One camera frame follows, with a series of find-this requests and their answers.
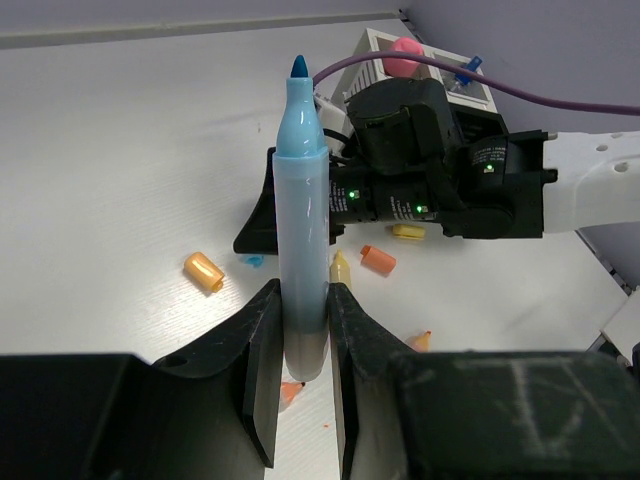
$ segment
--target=white wall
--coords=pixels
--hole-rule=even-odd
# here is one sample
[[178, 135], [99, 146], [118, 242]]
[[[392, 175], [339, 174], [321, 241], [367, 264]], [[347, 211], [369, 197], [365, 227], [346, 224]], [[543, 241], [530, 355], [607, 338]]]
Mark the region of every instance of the white wall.
[[[413, 0], [409, 18], [427, 43], [482, 55], [487, 76], [551, 97], [640, 105], [638, 0]], [[495, 100], [512, 131], [640, 130], [637, 117], [563, 112], [499, 92]], [[640, 284], [640, 224], [585, 234]]]
[[0, 35], [389, 12], [404, 4], [401, 0], [0, 0]]

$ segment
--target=black object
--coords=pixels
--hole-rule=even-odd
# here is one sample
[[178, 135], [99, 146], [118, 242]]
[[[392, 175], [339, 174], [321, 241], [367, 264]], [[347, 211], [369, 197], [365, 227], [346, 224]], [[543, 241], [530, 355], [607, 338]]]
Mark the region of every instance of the black object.
[[[440, 82], [395, 78], [351, 97], [359, 142], [344, 165], [331, 157], [330, 241], [344, 226], [378, 221], [440, 223], [447, 236], [541, 237], [541, 131], [509, 135], [502, 117], [451, 105]], [[262, 194], [234, 242], [236, 253], [277, 253], [268, 152]]]
[[342, 480], [640, 478], [640, 389], [600, 353], [415, 354], [328, 297]]
[[[342, 284], [327, 310], [343, 480], [640, 478], [640, 388], [608, 356], [422, 355]], [[0, 478], [262, 479], [282, 344], [271, 280], [153, 366], [0, 357]]]
[[153, 366], [133, 355], [0, 358], [0, 478], [242, 479], [274, 461], [280, 284]]

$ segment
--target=blue object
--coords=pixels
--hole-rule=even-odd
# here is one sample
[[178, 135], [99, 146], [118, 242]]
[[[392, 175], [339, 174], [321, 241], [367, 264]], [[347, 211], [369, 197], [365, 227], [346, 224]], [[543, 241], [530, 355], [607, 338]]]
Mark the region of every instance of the blue object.
[[253, 268], [260, 268], [264, 263], [264, 255], [244, 255], [242, 261]]
[[291, 78], [304, 78], [308, 76], [309, 70], [307, 70], [307, 63], [304, 61], [304, 57], [302, 55], [298, 55], [293, 62]]
[[[465, 70], [469, 70], [470, 72], [475, 72], [478, 70], [478, 67], [482, 64], [482, 58], [478, 55], [473, 57], [469, 63], [467, 63], [464, 67]], [[465, 87], [471, 83], [471, 79], [469, 77], [465, 77], [464, 75], [456, 74], [456, 81], [460, 82], [460, 85]]]
[[327, 343], [329, 150], [302, 56], [287, 79], [273, 178], [285, 360], [295, 379], [310, 381], [322, 370]]

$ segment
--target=yellow marker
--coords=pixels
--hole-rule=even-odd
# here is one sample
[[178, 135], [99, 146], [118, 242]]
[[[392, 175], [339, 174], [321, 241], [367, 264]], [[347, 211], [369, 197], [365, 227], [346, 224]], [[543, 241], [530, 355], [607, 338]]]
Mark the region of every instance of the yellow marker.
[[407, 238], [409, 240], [422, 240], [424, 238], [424, 228], [416, 225], [402, 225], [399, 223], [393, 226], [393, 235], [399, 238]]
[[329, 269], [329, 279], [331, 283], [344, 283], [351, 290], [351, 269], [342, 256], [342, 250], [338, 249], [333, 263]]
[[425, 353], [429, 351], [429, 340], [431, 339], [431, 330], [424, 332], [422, 335], [416, 335], [407, 340], [407, 344], [416, 352]]
[[203, 288], [218, 292], [222, 288], [224, 273], [216, 267], [203, 253], [196, 252], [184, 262], [184, 269]]

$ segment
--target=pink object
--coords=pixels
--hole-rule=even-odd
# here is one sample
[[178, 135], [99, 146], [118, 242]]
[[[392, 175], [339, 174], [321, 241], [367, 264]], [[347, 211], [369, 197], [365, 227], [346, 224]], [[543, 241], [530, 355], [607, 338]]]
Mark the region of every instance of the pink object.
[[[422, 45], [412, 38], [400, 37], [391, 44], [389, 50], [394, 52], [415, 53], [424, 55]], [[387, 75], [391, 77], [412, 77], [416, 73], [416, 69], [420, 65], [413, 60], [402, 60], [400, 58], [383, 58], [382, 65]]]

